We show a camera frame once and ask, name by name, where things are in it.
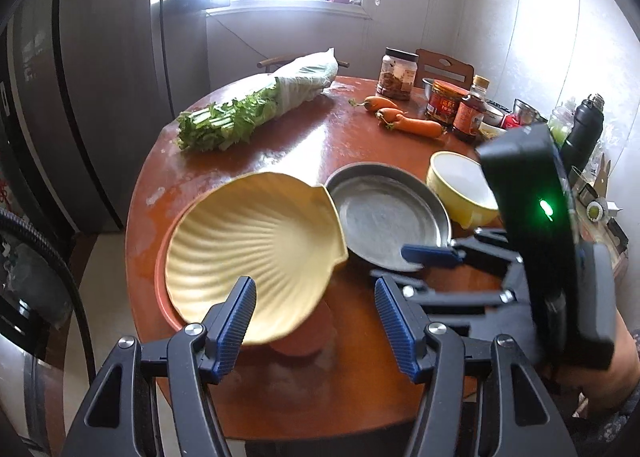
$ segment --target bolt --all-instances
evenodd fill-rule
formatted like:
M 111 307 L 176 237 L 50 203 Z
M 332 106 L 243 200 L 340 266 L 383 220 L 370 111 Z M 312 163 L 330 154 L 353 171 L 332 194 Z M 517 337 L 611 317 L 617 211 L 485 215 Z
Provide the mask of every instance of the bolt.
M 199 323 L 190 323 L 187 327 L 184 328 L 184 331 L 189 336 L 197 336 L 202 331 L 204 331 L 204 327 L 202 325 L 200 325 Z
M 510 290 L 506 289 L 500 293 L 500 300 L 503 303 L 510 303 L 513 301 L 513 293 Z
M 498 335 L 498 345 L 500 347 L 511 347 L 513 345 L 513 338 L 507 334 Z
M 118 340 L 118 347 L 121 349 L 128 349 L 136 342 L 136 339 L 133 336 L 123 336 Z
M 434 322 L 429 324 L 428 328 L 431 334 L 444 334 L 447 332 L 447 326 L 444 323 Z

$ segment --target table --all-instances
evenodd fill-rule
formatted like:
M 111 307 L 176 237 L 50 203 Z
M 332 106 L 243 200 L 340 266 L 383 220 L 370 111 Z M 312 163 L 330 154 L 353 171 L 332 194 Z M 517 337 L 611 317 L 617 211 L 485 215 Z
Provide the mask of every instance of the table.
M 265 74 L 212 92 L 190 107 L 242 97 L 264 85 Z M 452 150 L 474 157 L 452 134 L 429 140 L 379 126 L 362 101 L 376 82 L 338 76 L 334 84 L 277 120 L 259 127 L 249 144 L 225 152 L 181 152 L 177 124 L 160 133 L 134 190 L 127 223 L 127 286 L 142 342 L 171 336 L 154 295 L 154 265 L 162 237 L 178 213 L 200 195 L 232 177 L 274 170 L 310 184 L 325 182 L 357 161 L 388 163 L 424 180 L 431 155 Z M 422 90 L 401 104 L 411 115 L 424 111 Z M 465 235 L 454 225 L 454 236 Z M 414 418 L 422 387 L 401 374 L 386 340 L 373 298 L 369 267 L 354 257 L 334 272 L 324 296 L 334 316 L 335 337 L 314 357 L 287 358 L 270 347 L 242 350 L 236 368 L 210 387 L 222 429 L 243 440 L 291 440 L 377 429 Z M 437 290 L 498 289 L 497 278 L 470 267 L 432 269 L 424 278 Z M 169 399 L 168 384 L 160 387 Z

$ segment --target black hose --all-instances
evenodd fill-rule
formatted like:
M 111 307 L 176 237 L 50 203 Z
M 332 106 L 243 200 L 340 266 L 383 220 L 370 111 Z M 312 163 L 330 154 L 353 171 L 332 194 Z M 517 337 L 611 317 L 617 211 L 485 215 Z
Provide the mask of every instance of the black hose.
M 66 262 L 60 254 L 53 249 L 51 244 L 36 231 L 36 229 L 20 217 L 0 208 L 0 230 L 6 231 L 14 236 L 20 242 L 27 244 L 39 256 L 41 256 L 49 264 L 49 266 L 58 274 L 62 284 L 65 286 L 66 292 L 71 299 L 71 306 L 76 313 L 78 320 L 78 329 L 84 349 L 84 360 L 86 360 L 86 373 L 89 376 L 89 385 L 95 379 L 95 358 L 94 348 L 91 343 L 91 333 L 89 332 L 89 322 L 87 322 L 84 306 L 74 276 L 71 274 Z

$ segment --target black jar lid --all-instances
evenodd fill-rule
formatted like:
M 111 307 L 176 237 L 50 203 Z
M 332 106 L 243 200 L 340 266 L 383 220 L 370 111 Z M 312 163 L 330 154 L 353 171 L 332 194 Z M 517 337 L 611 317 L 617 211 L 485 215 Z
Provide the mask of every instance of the black jar lid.
M 385 54 L 393 56 L 394 58 L 399 58 L 400 60 L 407 60 L 408 62 L 418 62 L 418 55 L 414 52 L 400 51 L 399 49 L 391 49 L 390 47 L 387 47 L 385 49 Z

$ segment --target window sill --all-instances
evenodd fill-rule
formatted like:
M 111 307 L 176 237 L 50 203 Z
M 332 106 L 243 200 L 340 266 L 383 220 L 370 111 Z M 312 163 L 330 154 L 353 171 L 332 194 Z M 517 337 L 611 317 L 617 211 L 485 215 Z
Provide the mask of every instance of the window sill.
M 217 17 L 234 13 L 273 11 L 321 12 L 371 20 L 371 17 L 362 6 L 328 2 L 327 0 L 252 0 L 251 2 L 232 2 L 226 8 L 207 10 L 207 16 Z

